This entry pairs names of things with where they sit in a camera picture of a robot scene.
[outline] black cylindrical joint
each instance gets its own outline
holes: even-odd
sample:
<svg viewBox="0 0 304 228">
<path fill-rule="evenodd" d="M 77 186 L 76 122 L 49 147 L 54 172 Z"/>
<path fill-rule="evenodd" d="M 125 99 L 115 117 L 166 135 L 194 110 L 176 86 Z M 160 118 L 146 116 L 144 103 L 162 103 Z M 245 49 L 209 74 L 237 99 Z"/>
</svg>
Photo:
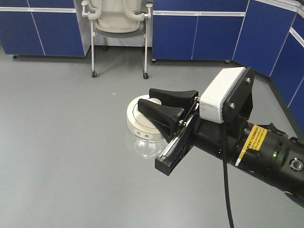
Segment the black cylindrical joint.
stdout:
<svg viewBox="0 0 304 228">
<path fill-rule="evenodd" d="M 262 127 L 249 124 L 231 165 L 304 199 L 304 146 Z"/>
</svg>

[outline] chair frame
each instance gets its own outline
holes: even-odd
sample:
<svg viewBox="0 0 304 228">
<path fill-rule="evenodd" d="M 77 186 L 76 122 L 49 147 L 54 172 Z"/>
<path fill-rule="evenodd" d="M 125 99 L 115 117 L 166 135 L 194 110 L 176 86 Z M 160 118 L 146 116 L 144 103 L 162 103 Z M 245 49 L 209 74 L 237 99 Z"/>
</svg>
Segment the chair frame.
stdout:
<svg viewBox="0 0 304 228">
<path fill-rule="evenodd" d="M 85 9 L 86 9 L 86 6 L 89 7 L 90 10 L 94 9 L 96 10 L 96 8 L 92 7 L 91 3 L 88 2 L 87 0 L 83 0 L 82 1 L 82 7 L 83 7 L 83 11 L 82 11 L 82 16 L 83 17 L 88 17 L 88 19 L 90 20 L 90 27 L 91 27 L 91 58 L 92 58 L 92 71 L 91 71 L 91 76 L 93 78 L 97 77 L 97 72 L 95 71 L 95 50 L 94 50 L 94 37 L 96 36 L 96 32 L 95 32 L 95 26 L 94 26 L 94 22 L 95 20 L 97 20 L 100 15 L 101 15 L 101 12 L 99 13 L 99 17 L 96 18 L 96 17 L 93 17 L 92 19 L 90 18 L 90 14 L 91 15 L 94 15 L 92 14 L 91 12 L 85 12 Z M 143 35 L 144 39 L 145 39 L 145 46 L 144 46 L 144 67 L 143 67 L 143 78 L 144 79 L 148 79 L 149 78 L 149 75 L 147 73 L 147 56 L 148 56 L 148 38 L 149 38 L 149 23 L 148 23 L 148 20 L 151 18 L 151 7 L 153 6 L 152 3 L 148 2 L 146 4 L 146 7 L 148 8 L 148 13 L 144 13 L 144 20 L 143 20 L 143 23 L 145 25 L 145 28 L 144 28 L 144 32 L 141 34 Z M 130 32 L 130 33 L 121 33 L 121 37 L 119 38 L 131 38 L 131 37 L 136 37 L 136 36 L 130 36 L 128 37 L 128 34 L 132 34 L 134 32 Z M 109 38 L 117 38 L 117 37 L 113 37 L 113 36 L 104 36 L 102 35 L 103 38 L 104 38 L 104 45 L 106 46 L 107 43 L 106 43 L 106 37 L 109 37 Z"/>
</svg>

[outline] chair backrest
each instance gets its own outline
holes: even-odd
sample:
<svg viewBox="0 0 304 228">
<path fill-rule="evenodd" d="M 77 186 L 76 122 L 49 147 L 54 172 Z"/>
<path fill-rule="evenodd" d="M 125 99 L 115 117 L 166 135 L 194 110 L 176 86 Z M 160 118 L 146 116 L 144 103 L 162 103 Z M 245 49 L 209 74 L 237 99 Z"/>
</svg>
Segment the chair backrest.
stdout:
<svg viewBox="0 0 304 228">
<path fill-rule="evenodd" d="M 142 0 L 125 0 L 134 13 L 140 13 Z M 93 7 L 102 6 L 102 14 L 95 22 L 98 30 L 114 33 L 133 32 L 139 28 L 140 22 L 126 16 L 123 0 L 91 0 Z"/>
</svg>

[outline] gray floor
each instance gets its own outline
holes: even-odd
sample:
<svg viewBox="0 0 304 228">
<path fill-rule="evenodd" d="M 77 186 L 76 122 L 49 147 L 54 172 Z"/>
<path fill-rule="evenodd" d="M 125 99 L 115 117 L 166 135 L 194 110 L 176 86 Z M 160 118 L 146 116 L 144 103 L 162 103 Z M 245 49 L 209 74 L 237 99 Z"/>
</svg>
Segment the gray floor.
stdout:
<svg viewBox="0 0 304 228">
<path fill-rule="evenodd" d="M 170 177 L 125 145 L 125 111 L 150 87 L 203 92 L 222 62 L 159 61 L 142 79 L 140 48 L 87 58 L 18 57 L 0 47 L 1 228 L 228 227 L 221 161 L 193 148 Z M 250 121 L 293 136 L 256 78 Z M 236 228 L 302 228 L 303 209 L 228 167 Z"/>
</svg>

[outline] blue cabinet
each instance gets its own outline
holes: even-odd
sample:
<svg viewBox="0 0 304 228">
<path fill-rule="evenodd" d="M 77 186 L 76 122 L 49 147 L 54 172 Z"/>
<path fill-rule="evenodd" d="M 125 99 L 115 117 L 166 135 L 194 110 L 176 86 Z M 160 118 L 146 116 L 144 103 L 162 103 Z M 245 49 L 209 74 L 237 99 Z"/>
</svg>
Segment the blue cabinet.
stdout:
<svg viewBox="0 0 304 228">
<path fill-rule="evenodd" d="M 269 76 L 294 18 L 293 11 L 251 0 L 233 60 Z"/>
<path fill-rule="evenodd" d="M 74 8 L 73 0 L 28 0 L 30 7 Z"/>
<path fill-rule="evenodd" d="M 85 56 L 75 13 L 33 12 L 45 54 Z"/>
<path fill-rule="evenodd" d="M 154 0 L 154 10 L 242 11 L 248 0 Z"/>
<path fill-rule="evenodd" d="M 0 40 L 6 54 L 44 54 L 30 12 L 0 12 Z"/>
<path fill-rule="evenodd" d="M 304 76 L 304 48 L 288 35 L 271 79 L 288 105 Z"/>
<path fill-rule="evenodd" d="M 9 11 L 0 9 L 0 40 L 6 54 L 86 55 L 74 0 L 0 0 L 0 6 L 4 2 Z"/>
<path fill-rule="evenodd" d="M 304 132 L 304 77 L 302 79 L 302 84 L 300 85 L 297 93 L 294 96 L 289 108 L 293 113 L 295 120 L 299 124 L 300 128 Z"/>
<path fill-rule="evenodd" d="M 198 17 L 154 16 L 153 58 L 191 59 Z"/>
<path fill-rule="evenodd" d="M 231 60 L 243 19 L 199 16 L 193 59 Z"/>
<path fill-rule="evenodd" d="M 3 7 L 29 7 L 27 0 L 0 0 Z"/>
</svg>

